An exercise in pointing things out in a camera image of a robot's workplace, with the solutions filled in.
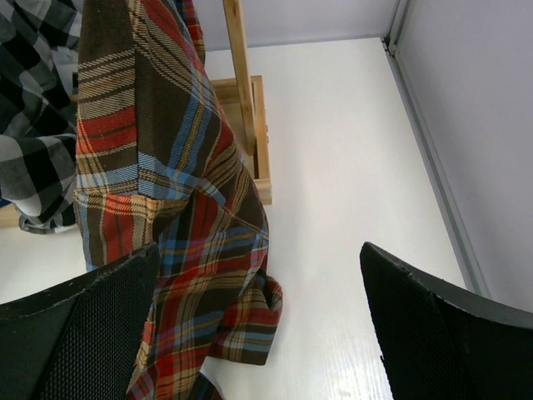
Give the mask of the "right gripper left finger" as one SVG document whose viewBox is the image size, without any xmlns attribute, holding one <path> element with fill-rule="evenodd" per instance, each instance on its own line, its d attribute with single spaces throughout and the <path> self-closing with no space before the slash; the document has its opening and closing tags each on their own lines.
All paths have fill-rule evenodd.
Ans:
<svg viewBox="0 0 533 400">
<path fill-rule="evenodd" d="M 3 399 L 124 399 L 152 304 L 153 243 L 1 306 Z"/>
</svg>

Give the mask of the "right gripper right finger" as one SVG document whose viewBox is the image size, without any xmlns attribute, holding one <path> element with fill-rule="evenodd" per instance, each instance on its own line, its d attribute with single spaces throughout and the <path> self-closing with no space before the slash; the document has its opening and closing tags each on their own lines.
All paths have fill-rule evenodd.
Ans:
<svg viewBox="0 0 533 400">
<path fill-rule="evenodd" d="M 361 274 L 395 399 L 530 399 L 532 315 L 469 292 L 371 242 Z"/>
</svg>

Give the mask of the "red brown plaid shirt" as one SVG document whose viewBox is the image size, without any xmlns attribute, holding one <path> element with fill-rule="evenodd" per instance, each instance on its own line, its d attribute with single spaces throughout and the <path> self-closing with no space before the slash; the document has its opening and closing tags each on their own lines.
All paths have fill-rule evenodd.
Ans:
<svg viewBox="0 0 533 400">
<path fill-rule="evenodd" d="M 82 6 L 74 209 L 89 269 L 161 255 L 129 399 L 217 399 L 209 357 L 264 365 L 282 312 L 267 215 L 189 1 Z"/>
</svg>

